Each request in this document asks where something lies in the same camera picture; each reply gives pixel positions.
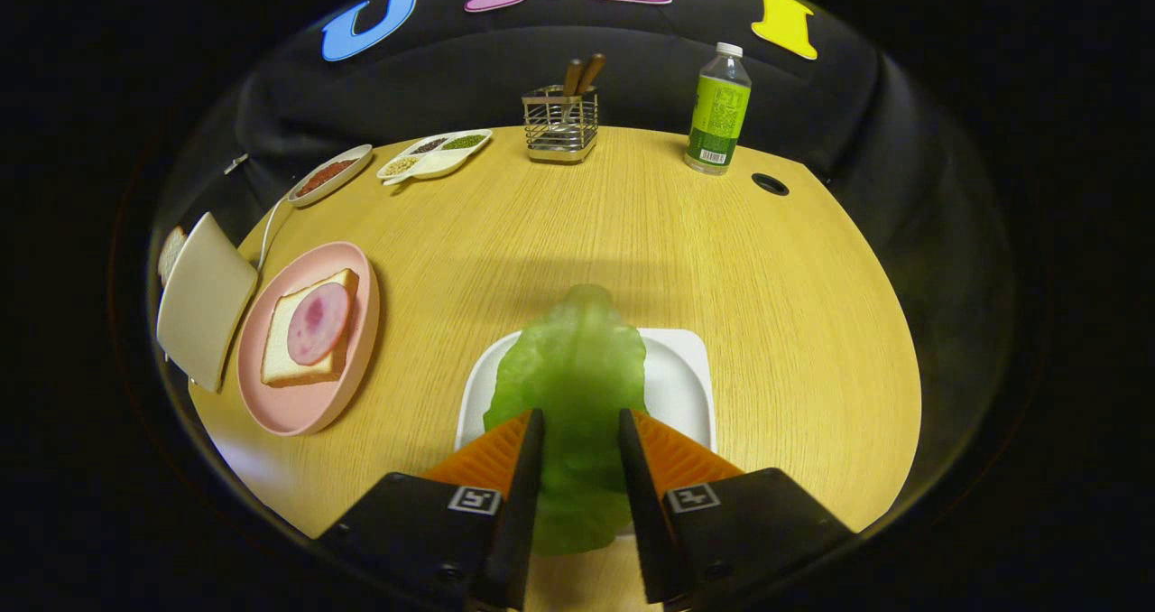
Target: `ham slice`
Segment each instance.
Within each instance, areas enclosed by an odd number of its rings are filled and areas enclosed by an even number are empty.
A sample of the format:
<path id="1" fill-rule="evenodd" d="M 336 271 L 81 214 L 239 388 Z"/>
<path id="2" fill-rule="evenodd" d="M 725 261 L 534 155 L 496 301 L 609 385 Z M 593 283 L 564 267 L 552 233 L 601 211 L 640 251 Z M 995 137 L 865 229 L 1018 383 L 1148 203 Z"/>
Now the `ham slice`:
<path id="1" fill-rule="evenodd" d="M 338 283 L 310 292 L 289 321 L 289 358 L 301 366 L 321 361 L 341 339 L 350 309 L 349 291 Z"/>

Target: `blue letter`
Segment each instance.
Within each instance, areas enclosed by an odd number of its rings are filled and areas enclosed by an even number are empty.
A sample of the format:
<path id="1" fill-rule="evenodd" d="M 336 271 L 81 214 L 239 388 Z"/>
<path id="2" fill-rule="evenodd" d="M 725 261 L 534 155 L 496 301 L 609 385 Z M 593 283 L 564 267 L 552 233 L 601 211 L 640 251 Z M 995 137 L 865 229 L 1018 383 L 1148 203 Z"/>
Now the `blue letter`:
<path id="1" fill-rule="evenodd" d="M 321 57 L 328 61 L 346 60 L 362 50 L 371 47 L 393 33 L 409 15 L 412 15 L 417 0 L 389 0 L 389 8 L 379 24 L 373 25 L 367 31 L 353 33 L 357 15 L 366 5 L 368 5 L 367 0 L 321 28 L 325 31 L 325 39 L 321 39 Z"/>

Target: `wooden spoon handle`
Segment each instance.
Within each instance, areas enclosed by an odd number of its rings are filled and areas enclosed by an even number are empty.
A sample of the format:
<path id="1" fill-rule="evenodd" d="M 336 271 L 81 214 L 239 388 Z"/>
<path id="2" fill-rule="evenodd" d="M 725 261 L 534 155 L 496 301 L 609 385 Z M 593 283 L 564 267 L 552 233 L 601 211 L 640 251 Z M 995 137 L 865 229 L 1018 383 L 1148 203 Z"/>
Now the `wooden spoon handle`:
<path id="1" fill-rule="evenodd" d="M 580 81 L 578 81 L 578 89 L 574 89 L 573 95 L 586 94 L 586 89 L 589 89 L 589 85 L 594 84 L 594 77 L 597 76 L 597 73 L 601 73 L 602 66 L 604 65 L 605 65 L 605 54 L 602 54 L 601 52 L 595 52 L 594 57 L 589 58 L 589 62 L 588 65 L 586 65 L 586 69 L 582 70 L 581 79 Z"/>
<path id="2" fill-rule="evenodd" d="M 561 90 L 565 97 L 573 95 L 578 90 L 578 79 L 581 77 L 581 60 L 569 60 L 569 65 L 566 66 L 566 82 Z"/>

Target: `barcode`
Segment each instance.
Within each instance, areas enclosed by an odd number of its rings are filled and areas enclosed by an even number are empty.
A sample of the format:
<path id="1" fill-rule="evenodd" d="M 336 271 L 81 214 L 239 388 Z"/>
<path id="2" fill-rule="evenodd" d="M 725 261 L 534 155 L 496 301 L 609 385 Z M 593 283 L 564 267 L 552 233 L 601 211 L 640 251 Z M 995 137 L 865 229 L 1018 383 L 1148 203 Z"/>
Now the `barcode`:
<path id="1" fill-rule="evenodd" d="M 701 159 L 708 161 L 708 163 L 725 163 L 725 155 L 718 155 L 717 151 L 702 150 Z"/>

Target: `pink plate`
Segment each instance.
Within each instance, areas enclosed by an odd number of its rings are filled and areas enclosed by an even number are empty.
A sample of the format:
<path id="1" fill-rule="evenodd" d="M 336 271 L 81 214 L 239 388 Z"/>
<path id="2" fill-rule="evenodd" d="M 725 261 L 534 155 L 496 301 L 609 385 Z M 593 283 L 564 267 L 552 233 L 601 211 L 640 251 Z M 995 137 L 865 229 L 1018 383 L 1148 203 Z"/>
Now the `pink plate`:
<path id="1" fill-rule="evenodd" d="M 349 311 L 349 345 L 345 370 L 335 382 L 301 387 L 268 387 L 261 382 L 264 339 L 273 321 L 273 307 L 281 296 L 308 288 L 336 271 L 351 269 L 358 276 L 357 294 Z M 261 291 L 245 320 L 237 352 L 240 398 L 253 419 L 281 436 L 311 434 L 333 423 L 345 408 L 365 374 L 377 341 L 381 298 L 368 259 L 349 241 L 331 241 L 300 255 Z"/>

